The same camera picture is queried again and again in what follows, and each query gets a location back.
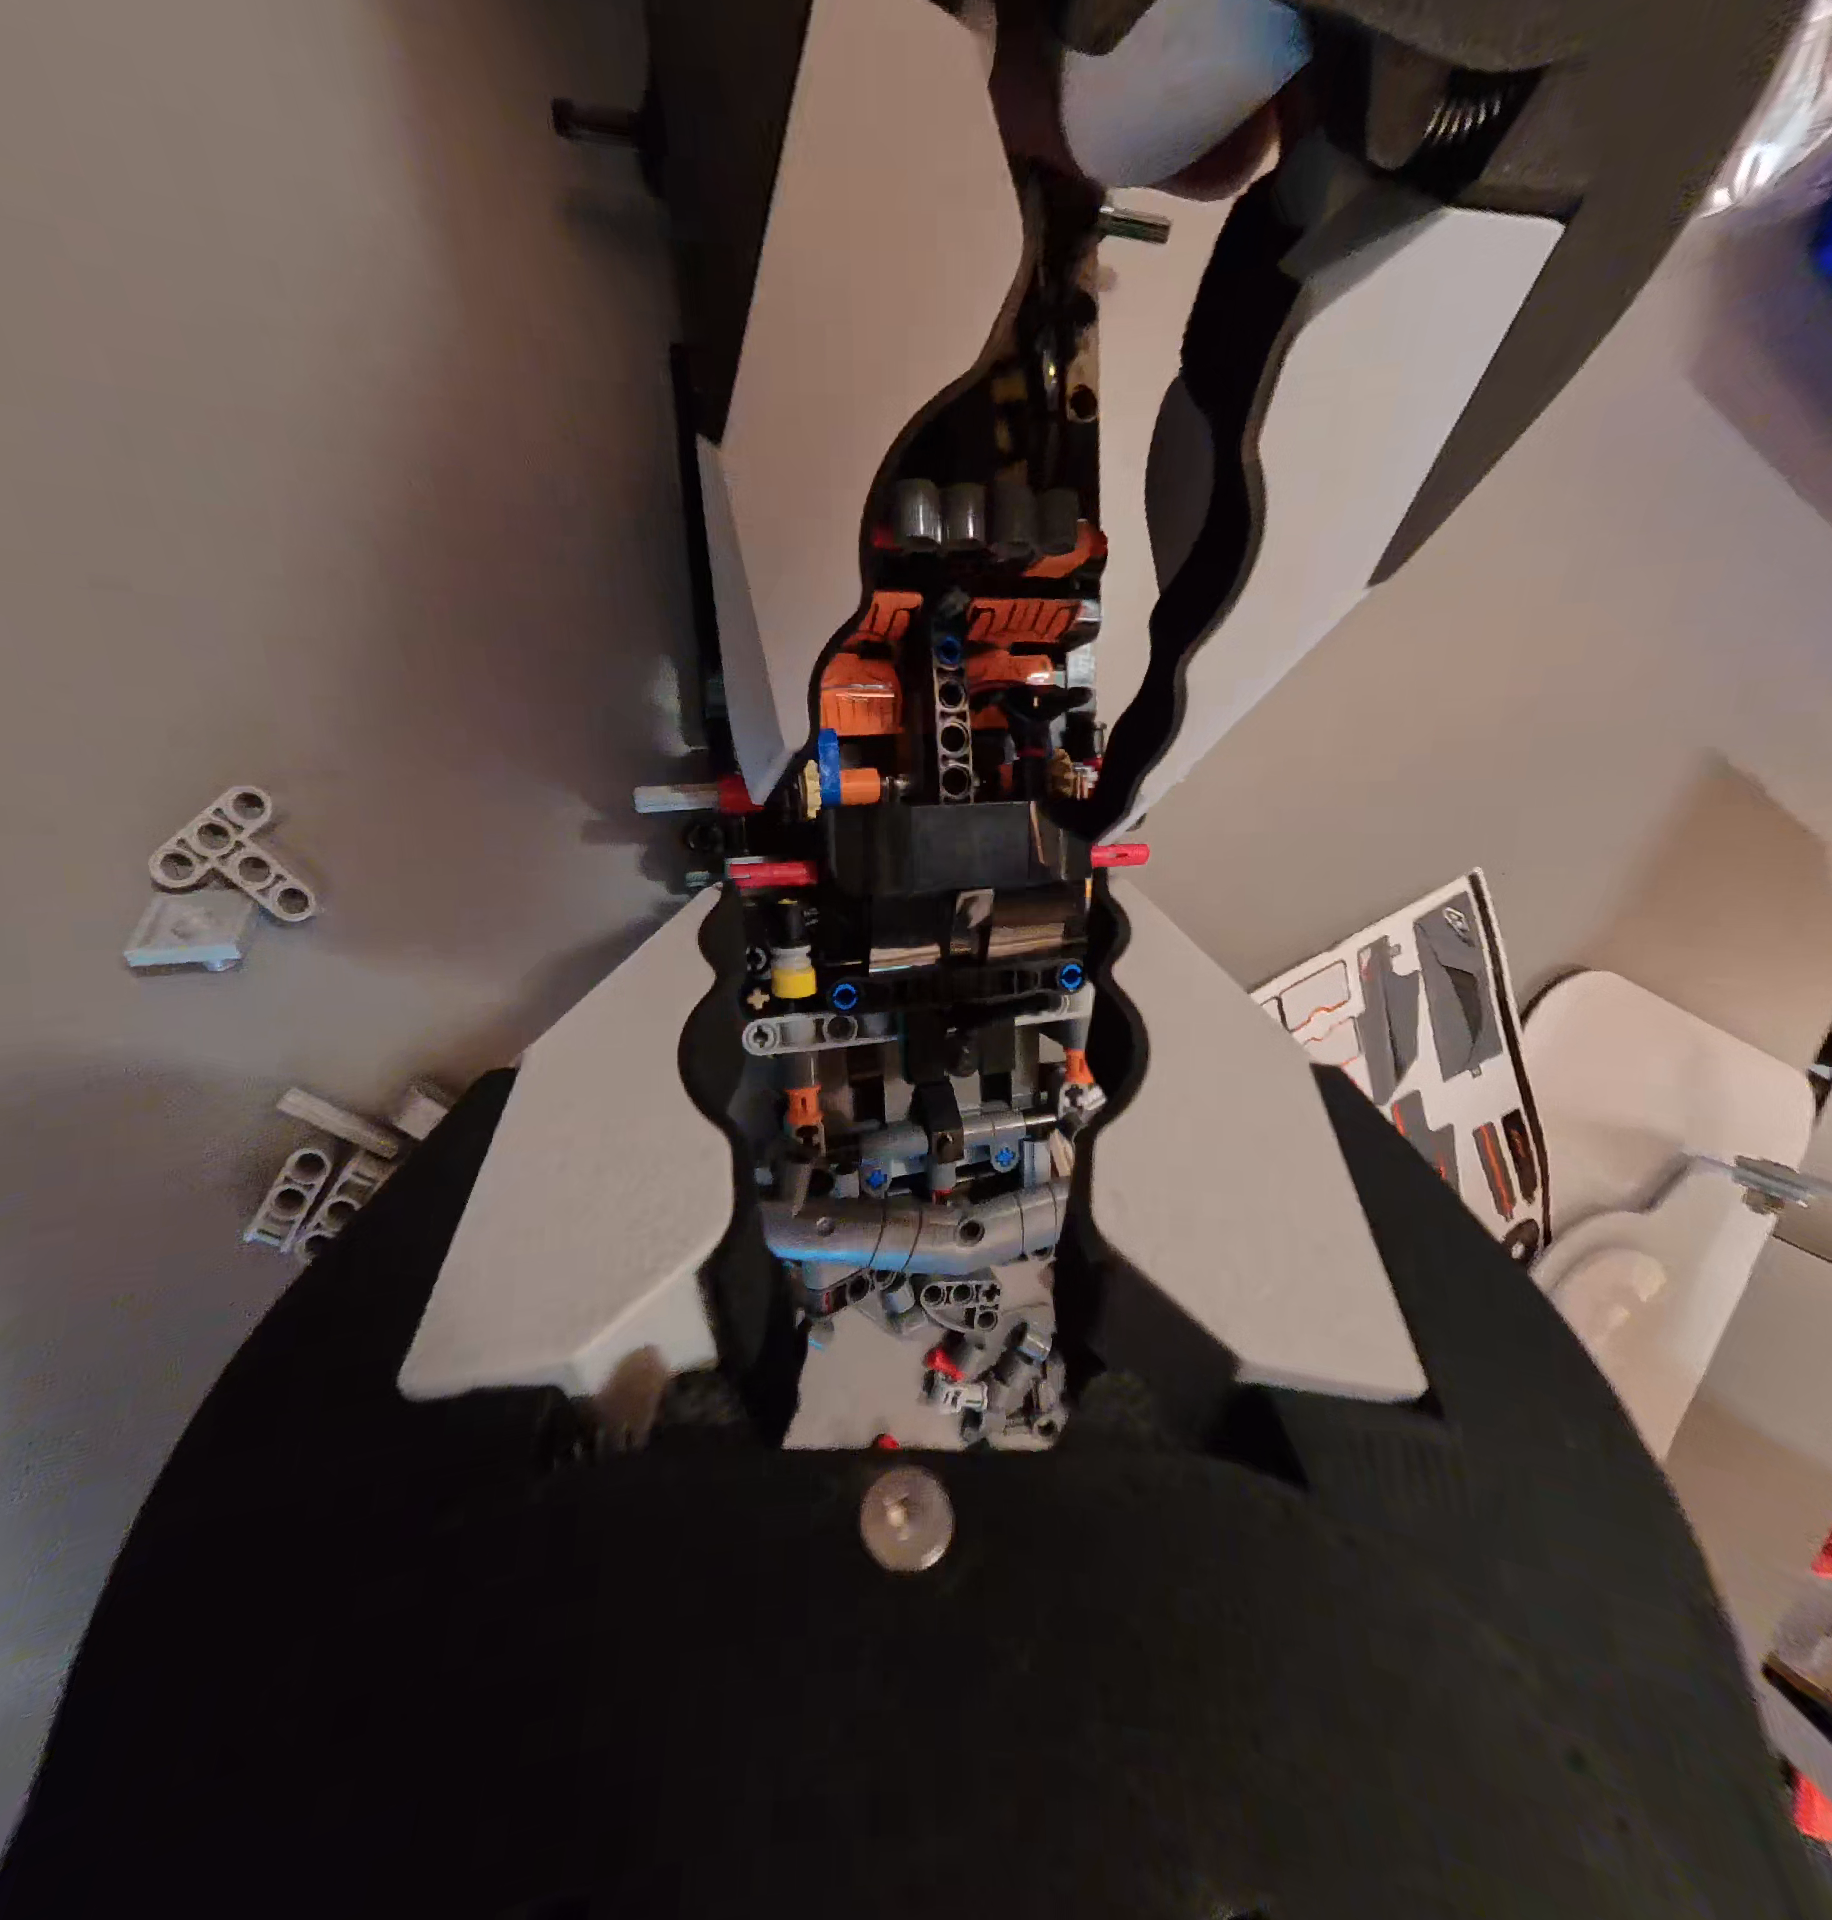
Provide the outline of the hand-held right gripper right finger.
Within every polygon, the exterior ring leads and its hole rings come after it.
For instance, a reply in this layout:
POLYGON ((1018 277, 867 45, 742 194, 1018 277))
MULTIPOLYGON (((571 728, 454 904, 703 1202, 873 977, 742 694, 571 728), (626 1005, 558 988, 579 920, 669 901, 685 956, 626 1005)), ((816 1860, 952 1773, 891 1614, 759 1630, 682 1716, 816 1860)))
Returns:
POLYGON ((1237 1382, 1416 1401, 1428 1376, 1308 1052, 1123 875, 1113 903, 1147 1063, 1095 1141, 1101 1238, 1237 1382))

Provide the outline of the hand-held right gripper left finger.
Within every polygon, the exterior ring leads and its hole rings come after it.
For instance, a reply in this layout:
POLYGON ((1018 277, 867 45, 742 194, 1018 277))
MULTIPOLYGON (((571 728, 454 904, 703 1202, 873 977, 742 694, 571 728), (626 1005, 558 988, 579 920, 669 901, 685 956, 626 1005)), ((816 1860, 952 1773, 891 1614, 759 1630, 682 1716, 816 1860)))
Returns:
POLYGON ((732 1148, 689 1100, 683 1024, 713 988, 699 896, 527 1046, 422 1322, 413 1401, 595 1398, 656 1358, 712 1367, 703 1263, 732 1221, 732 1148))

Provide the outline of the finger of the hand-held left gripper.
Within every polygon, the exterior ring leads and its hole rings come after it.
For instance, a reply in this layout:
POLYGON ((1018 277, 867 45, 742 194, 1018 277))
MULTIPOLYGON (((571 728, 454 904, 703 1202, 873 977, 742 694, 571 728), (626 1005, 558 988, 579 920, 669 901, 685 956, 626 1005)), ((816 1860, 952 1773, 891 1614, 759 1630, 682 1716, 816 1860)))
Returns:
POLYGON ((1238 197, 1125 194, 1099 245, 1090 836, 1128 836, 1367 599, 1563 238, 1299 144, 1238 197))
POLYGON ((767 799, 862 606, 863 518, 918 418, 977 368, 1025 216, 986 51, 922 2, 808 9, 726 424, 699 435, 737 765, 767 799))

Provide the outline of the lego car model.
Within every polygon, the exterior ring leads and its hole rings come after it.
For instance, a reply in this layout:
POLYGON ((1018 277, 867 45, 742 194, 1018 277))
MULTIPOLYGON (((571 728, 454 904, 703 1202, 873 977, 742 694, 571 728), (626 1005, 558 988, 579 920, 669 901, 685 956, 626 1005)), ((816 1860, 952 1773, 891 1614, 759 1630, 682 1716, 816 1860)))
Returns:
POLYGON ((697 443, 683 511, 712 781, 689 883, 737 898, 729 1015, 683 1035, 751 1176, 703 1298, 729 1357, 907 1280, 967 1280, 1016 1237, 1054 1247, 1068 1176, 1050 1118, 1093 1093, 1082 1046, 1039 1093, 1035 1029, 1085 990, 1104 759, 1089 686, 1108 541, 1097 493, 1099 245, 1114 209, 1025 169, 1027 264, 989 367, 938 401, 874 485, 870 595, 816 664, 816 728, 774 794, 743 786, 723 683, 697 443), (776 1003, 767 959, 808 941, 818 995, 776 1003))

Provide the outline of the pale lego bar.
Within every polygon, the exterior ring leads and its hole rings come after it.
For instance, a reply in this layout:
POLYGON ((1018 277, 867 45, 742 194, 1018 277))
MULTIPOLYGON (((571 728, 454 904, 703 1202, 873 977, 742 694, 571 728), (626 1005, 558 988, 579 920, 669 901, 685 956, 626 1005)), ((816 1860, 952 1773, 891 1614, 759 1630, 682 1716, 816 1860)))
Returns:
POLYGON ((276 1100, 276 1112, 334 1141, 340 1141, 358 1154, 392 1162, 400 1155, 400 1134, 372 1117, 356 1114, 340 1104, 309 1093, 303 1087, 282 1091, 276 1100))

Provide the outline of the pile of dark grey lego pieces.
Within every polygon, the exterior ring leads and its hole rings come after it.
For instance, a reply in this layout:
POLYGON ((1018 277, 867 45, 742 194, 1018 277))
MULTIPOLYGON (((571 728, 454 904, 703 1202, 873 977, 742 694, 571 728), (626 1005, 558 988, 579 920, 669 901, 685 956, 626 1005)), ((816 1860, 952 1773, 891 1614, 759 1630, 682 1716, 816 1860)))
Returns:
POLYGON ((808 1322, 785 1447, 1042 1453, 1069 1417, 1045 1263, 907 1280, 808 1322))

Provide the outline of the light grey T-shaped lego beam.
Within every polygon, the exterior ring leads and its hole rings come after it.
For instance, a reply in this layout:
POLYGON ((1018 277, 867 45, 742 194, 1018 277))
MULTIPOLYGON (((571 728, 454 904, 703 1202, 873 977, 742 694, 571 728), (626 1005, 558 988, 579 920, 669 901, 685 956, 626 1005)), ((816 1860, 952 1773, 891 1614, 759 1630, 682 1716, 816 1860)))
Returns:
POLYGON ((322 911, 318 890, 275 848, 282 817, 263 786, 224 786, 149 856, 152 887, 166 896, 229 890, 276 923, 312 921, 322 911))

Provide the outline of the person's left hand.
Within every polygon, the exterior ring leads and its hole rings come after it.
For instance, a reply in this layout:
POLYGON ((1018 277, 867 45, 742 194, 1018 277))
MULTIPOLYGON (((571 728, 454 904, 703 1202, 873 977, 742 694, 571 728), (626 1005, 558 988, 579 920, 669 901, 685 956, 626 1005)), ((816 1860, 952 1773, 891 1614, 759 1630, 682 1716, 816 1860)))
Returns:
POLYGON ((1282 149, 1308 22, 1270 2, 956 5, 1010 156, 1099 189, 1241 195, 1282 149))

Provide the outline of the sticker sheet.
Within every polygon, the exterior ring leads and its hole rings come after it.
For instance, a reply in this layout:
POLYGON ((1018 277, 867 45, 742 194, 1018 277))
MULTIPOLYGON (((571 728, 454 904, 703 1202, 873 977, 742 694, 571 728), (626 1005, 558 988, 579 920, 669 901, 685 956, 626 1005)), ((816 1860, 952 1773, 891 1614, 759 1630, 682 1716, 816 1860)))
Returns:
POLYGON ((1548 1141, 1485 876, 1379 917, 1252 992, 1342 1070, 1521 1266, 1552 1237, 1548 1141))

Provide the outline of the white desk lamp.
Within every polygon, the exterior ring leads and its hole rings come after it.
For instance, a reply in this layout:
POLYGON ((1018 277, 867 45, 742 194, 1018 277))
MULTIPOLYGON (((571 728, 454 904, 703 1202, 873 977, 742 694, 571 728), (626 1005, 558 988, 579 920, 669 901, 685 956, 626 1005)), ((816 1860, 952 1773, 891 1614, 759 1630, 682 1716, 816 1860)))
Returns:
POLYGON ((1554 983, 1523 1052, 1552 1223, 1532 1278, 1662 1461, 1771 1229, 1832 1229, 1832 1176, 1800 1171, 1808 1079, 1616 974, 1554 983))

